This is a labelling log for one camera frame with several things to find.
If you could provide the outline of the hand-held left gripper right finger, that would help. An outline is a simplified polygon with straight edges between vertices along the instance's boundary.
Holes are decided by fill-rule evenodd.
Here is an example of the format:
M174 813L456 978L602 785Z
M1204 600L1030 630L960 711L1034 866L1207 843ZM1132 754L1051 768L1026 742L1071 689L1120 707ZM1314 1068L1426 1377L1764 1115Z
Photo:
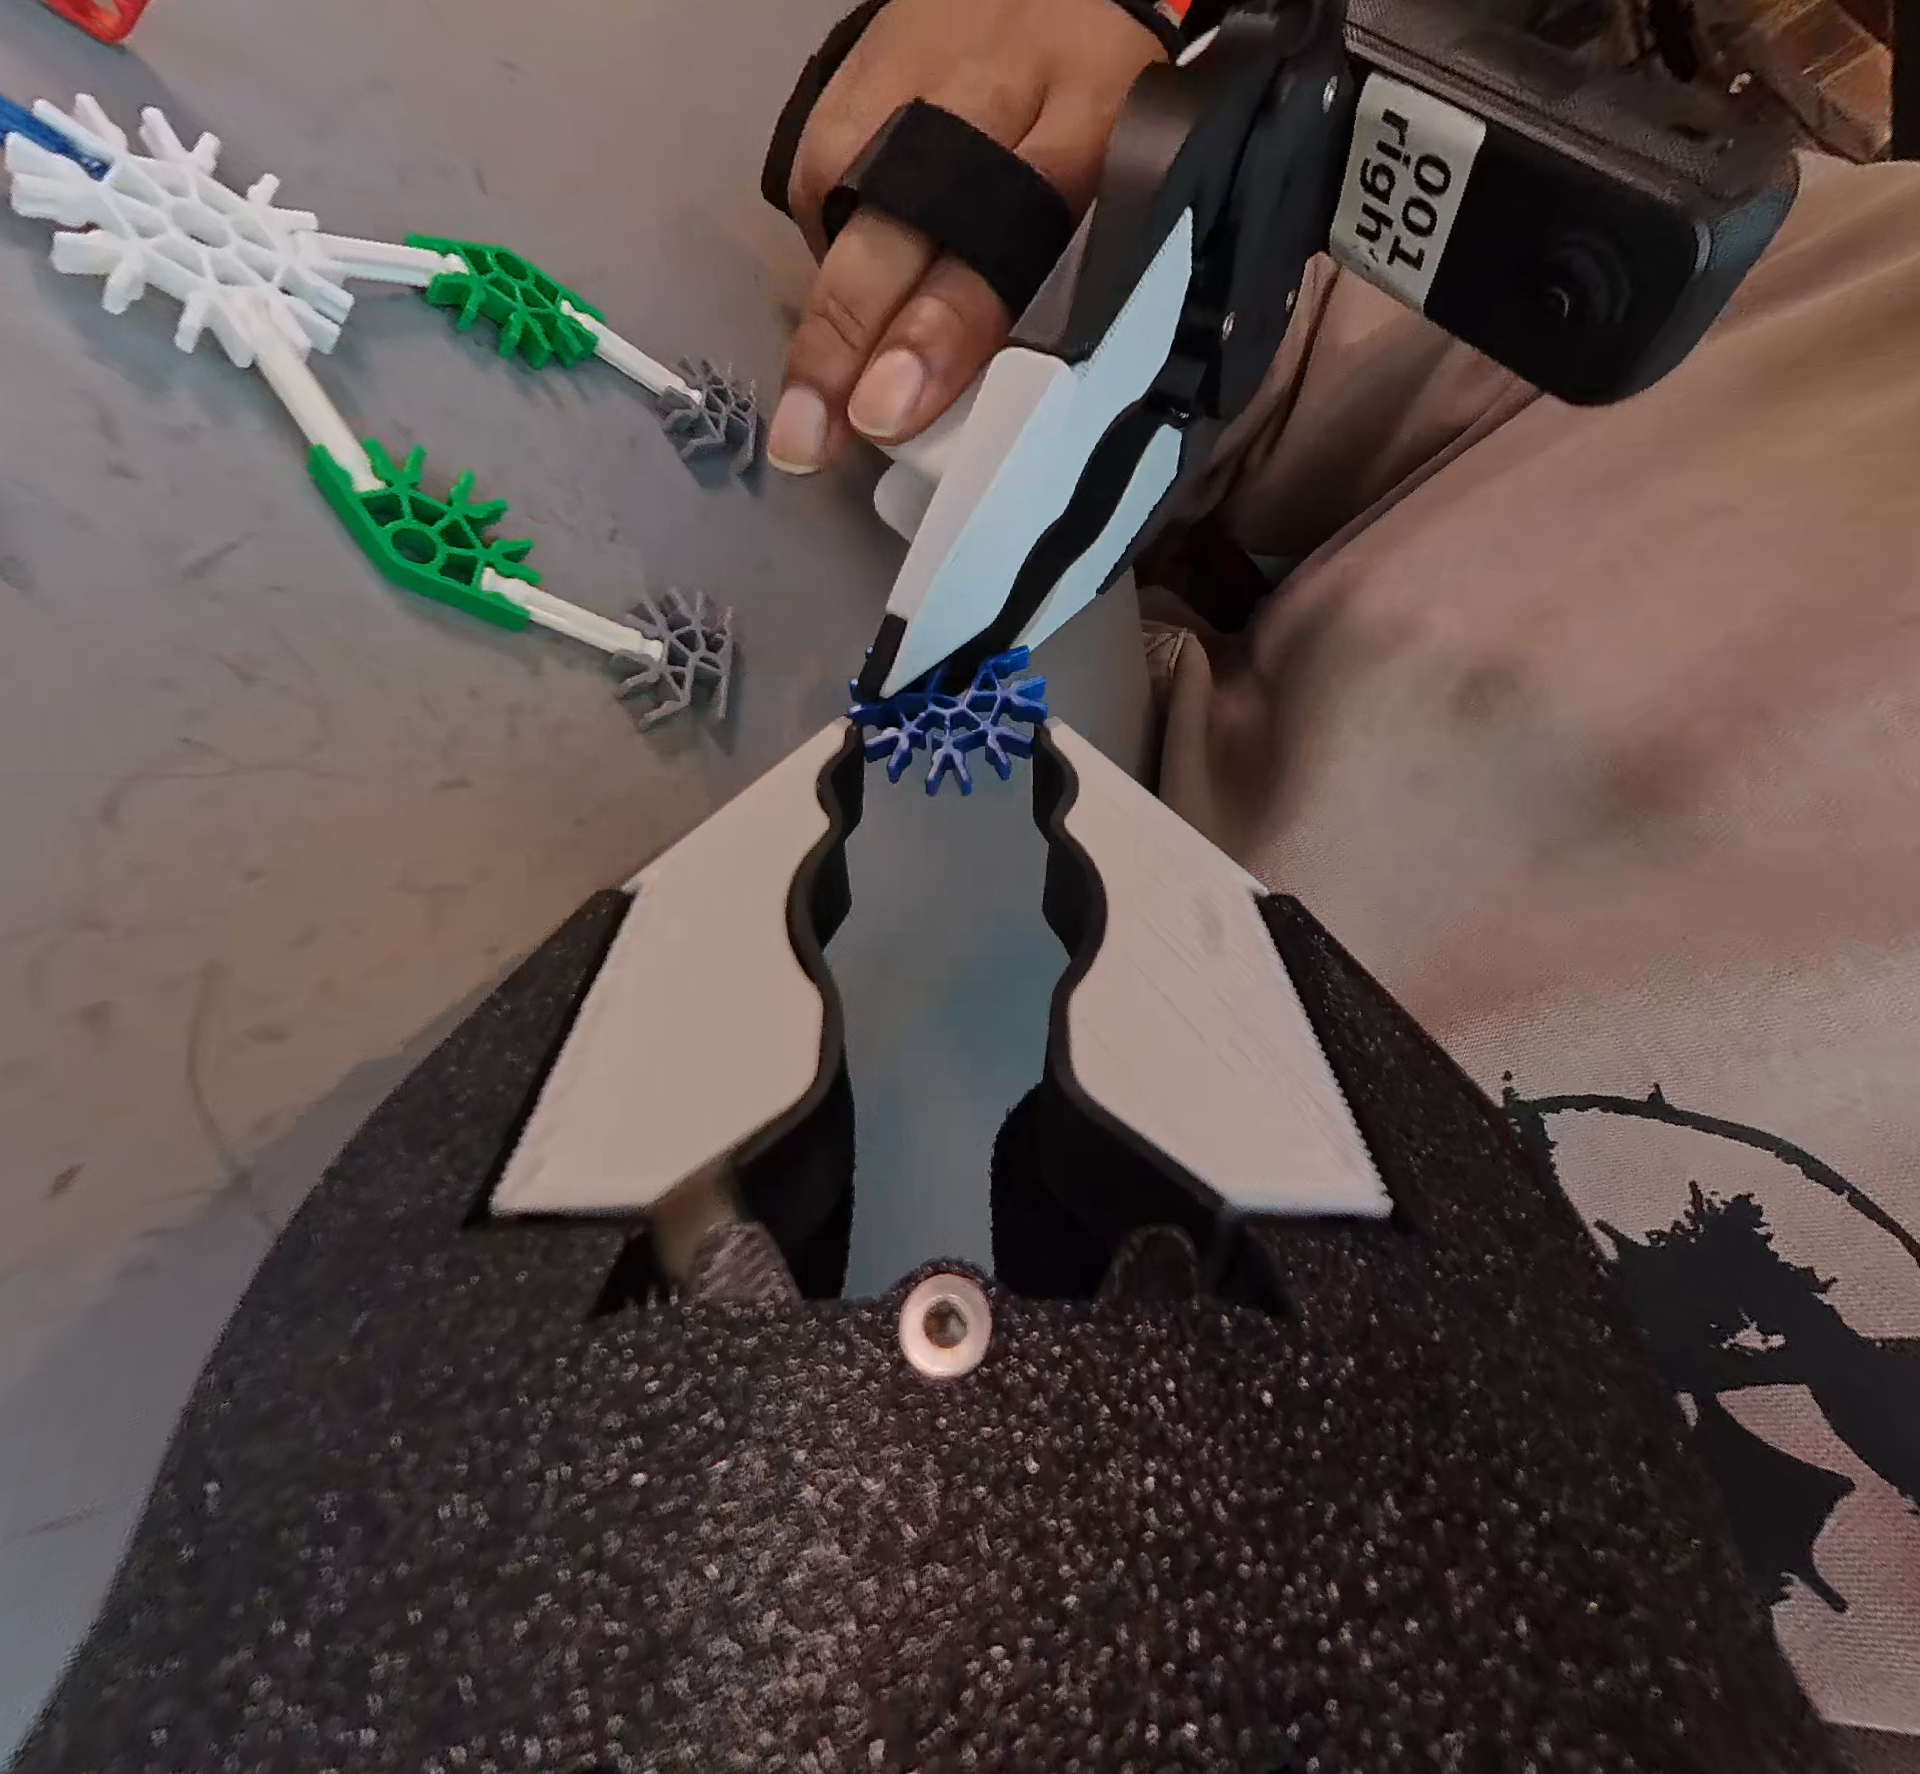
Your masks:
M1272 1223L1395 1207L1287 970L1269 891L1063 722L1030 756L1067 955L1040 1082L995 1137L995 1281L1092 1299L1170 1232L1210 1299L1283 1299Z

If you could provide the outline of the grey desk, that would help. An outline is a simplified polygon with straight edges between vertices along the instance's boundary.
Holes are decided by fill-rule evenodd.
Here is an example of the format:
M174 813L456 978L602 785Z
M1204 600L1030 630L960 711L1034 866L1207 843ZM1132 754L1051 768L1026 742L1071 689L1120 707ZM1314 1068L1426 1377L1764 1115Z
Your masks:
M212 134L324 229L467 235L772 400L808 289L769 134L860 0L4 0L4 95ZM640 732L608 661L375 575L212 342L4 214L4 1759L92 1624L204 1355L324 1163L585 897L844 698L899 540L879 461L684 467L612 370L361 292L355 435L512 505L548 589L733 609L731 704Z

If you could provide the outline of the person's right forearm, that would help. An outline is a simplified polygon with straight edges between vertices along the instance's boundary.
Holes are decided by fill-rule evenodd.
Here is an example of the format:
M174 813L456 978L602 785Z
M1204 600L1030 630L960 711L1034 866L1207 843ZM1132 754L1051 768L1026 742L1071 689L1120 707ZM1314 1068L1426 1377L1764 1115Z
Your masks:
M1135 565L1144 638L1238 633L1294 570L1532 413L1560 407L1312 259L1262 387L1186 469Z

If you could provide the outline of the construction toy figure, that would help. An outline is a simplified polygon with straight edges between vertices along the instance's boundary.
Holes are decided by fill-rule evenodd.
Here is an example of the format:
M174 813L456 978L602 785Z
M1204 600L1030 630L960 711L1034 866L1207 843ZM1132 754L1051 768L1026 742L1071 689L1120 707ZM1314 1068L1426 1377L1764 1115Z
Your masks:
M432 491L423 452L397 458L355 438L312 369L346 332L352 284L369 282L428 298L459 327L486 325L505 359L603 362L675 416L707 411L692 381L617 336L591 302L507 248L327 233L278 201L274 177L228 187L221 141L181 141L158 107L130 138L89 96L71 108L6 105L4 171L13 212L54 228L54 269L99 281L109 315L163 297L179 352L212 342L267 384L304 442L309 480L385 580L507 631L558 633L632 676L665 670L662 633L548 594L531 547L502 533L502 502L481 497L470 474Z

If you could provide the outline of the person's right hand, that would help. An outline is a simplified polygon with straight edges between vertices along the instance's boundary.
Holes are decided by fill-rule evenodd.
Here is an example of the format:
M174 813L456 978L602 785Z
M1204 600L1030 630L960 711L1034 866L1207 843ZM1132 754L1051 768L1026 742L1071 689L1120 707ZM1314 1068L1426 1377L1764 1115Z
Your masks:
M892 0L818 95L780 205L818 266L792 336L765 456L792 477L854 438L896 445L943 417L1004 345L1016 314L954 251L823 203L899 107L925 102L1010 150L1087 211L1132 82L1168 51L1114 0Z

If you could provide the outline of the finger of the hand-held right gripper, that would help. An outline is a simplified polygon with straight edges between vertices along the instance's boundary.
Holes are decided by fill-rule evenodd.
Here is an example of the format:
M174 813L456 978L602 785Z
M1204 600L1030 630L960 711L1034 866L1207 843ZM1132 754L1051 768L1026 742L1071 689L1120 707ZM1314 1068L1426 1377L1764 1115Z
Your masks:
M1083 362L1029 348L991 362L874 641L877 695L1010 652L1092 547L1163 428L1136 410L1173 352L1189 278L1183 211Z
M1042 606L1015 638L1013 648L1039 651L1051 633L1066 628L1114 585L1136 552L1142 530L1180 477L1183 443L1177 428L1162 428L1153 435L1116 502L1116 512L1105 521L1092 547L1062 572Z

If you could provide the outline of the grey snowflake toy connector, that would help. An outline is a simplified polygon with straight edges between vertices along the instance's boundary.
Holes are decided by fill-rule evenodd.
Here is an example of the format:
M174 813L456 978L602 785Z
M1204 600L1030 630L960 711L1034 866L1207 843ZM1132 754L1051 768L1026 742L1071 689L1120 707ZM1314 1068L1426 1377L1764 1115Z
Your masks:
M698 471L748 473L760 449L760 411L752 383L710 362L680 362L678 388L660 390L654 411L677 456Z
M702 701L714 719L728 713L735 654L733 609L703 591L644 596L622 620L652 652L612 657L613 694L634 707L640 732L662 727Z

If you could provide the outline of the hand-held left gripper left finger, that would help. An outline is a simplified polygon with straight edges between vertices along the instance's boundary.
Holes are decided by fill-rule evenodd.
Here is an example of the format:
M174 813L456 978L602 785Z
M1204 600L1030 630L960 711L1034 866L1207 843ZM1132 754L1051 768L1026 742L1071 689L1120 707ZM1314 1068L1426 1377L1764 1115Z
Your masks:
M825 947L860 812L860 739L833 722L627 882L495 1216L636 1218L677 1277L706 1205L763 1227L805 1299L843 1293L854 1115Z

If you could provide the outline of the blue snowflake toy connector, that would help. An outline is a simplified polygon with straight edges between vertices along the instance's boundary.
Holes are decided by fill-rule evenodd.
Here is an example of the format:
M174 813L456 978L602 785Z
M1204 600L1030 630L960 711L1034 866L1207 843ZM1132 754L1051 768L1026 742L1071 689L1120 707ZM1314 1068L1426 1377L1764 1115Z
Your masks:
M1029 648L1015 648L990 657L966 684L925 680L888 701L852 700L848 722L860 732L864 761L892 783L925 761L928 798L944 782L969 796L972 756L1010 779L1049 717L1046 680L1029 663Z

